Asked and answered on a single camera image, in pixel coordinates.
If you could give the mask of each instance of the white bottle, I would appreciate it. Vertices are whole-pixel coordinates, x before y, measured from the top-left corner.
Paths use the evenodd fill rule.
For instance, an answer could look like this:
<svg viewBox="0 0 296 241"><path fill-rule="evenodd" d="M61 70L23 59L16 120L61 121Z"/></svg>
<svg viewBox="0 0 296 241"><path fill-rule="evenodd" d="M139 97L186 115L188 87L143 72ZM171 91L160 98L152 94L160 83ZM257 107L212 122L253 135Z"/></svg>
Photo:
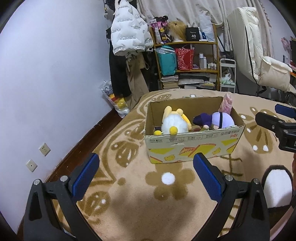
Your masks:
<svg viewBox="0 0 296 241"><path fill-rule="evenodd" d="M204 57L204 69L207 68L207 57Z"/></svg>
<svg viewBox="0 0 296 241"><path fill-rule="evenodd" d="M200 69L204 69L204 58L203 53L200 53Z"/></svg>

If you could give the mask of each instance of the metal screw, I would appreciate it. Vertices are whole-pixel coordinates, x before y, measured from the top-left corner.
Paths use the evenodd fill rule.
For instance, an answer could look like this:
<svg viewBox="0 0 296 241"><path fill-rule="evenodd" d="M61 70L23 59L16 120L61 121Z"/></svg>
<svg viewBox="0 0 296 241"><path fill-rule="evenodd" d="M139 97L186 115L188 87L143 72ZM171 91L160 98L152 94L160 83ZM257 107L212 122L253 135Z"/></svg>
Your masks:
<svg viewBox="0 0 296 241"><path fill-rule="evenodd" d="M225 179L229 182L231 182L233 180L233 177L231 175L226 175Z"/></svg>
<svg viewBox="0 0 296 241"><path fill-rule="evenodd" d="M40 180L39 180L39 179L36 179L36 180L33 182L33 184L36 185L36 186L37 186L39 183L40 183Z"/></svg>
<svg viewBox="0 0 296 241"><path fill-rule="evenodd" d="M68 180L68 177L67 177L67 176L61 176L60 180L61 180L62 182L65 182L65 181Z"/></svg>
<svg viewBox="0 0 296 241"><path fill-rule="evenodd" d="M260 183L259 179L257 179L257 178L255 178L255 179L253 180L253 182L254 182L255 184L259 184L259 183Z"/></svg>

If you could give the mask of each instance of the wooden baseboard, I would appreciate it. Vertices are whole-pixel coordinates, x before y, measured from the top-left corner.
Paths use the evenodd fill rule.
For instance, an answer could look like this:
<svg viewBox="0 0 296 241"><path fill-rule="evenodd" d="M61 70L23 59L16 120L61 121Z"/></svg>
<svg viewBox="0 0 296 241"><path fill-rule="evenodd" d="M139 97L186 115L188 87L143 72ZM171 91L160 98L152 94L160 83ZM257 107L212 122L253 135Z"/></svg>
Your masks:
<svg viewBox="0 0 296 241"><path fill-rule="evenodd" d="M70 175L75 167L81 165L88 155L122 120L115 109L112 109L98 124L96 124L74 148L59 163L46 182L54 182L63 175ZM17 236L23 240L23 220L17 231Z"/></svg>

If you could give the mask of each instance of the open box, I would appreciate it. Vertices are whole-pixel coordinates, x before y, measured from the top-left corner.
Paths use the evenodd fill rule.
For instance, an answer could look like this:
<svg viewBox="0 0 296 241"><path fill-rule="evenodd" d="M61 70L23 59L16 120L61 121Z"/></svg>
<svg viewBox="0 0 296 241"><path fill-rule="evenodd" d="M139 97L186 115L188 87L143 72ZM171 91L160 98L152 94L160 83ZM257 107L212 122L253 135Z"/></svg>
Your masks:
<svg viewBox="0 0 296 241"><path fill-rule="evenodd" d="M155 128L162 125L164 109L169 105L178 108L192 122L201 113L213 114L218 111L223 97L181 98L150 102L147 109L144 139L151 163L173 163L192 161L196 153L207 158L231 154L236 147L245 124L234 108L231 117L236 126L218 130L179 133L175 136L154 136Z"/></svg>

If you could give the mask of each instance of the red floral bag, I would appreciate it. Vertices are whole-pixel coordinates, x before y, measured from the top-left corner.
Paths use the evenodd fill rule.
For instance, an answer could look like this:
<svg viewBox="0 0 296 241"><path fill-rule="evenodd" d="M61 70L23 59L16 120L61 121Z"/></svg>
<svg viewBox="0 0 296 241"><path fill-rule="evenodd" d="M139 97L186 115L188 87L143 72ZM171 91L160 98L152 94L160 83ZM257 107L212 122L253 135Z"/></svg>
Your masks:
<svg viewBox="0 0 296 241"><path fill-rule="evenodd" d="M176 49L177 63L179 70L192 70L193 67L193 49Z"/></svg>

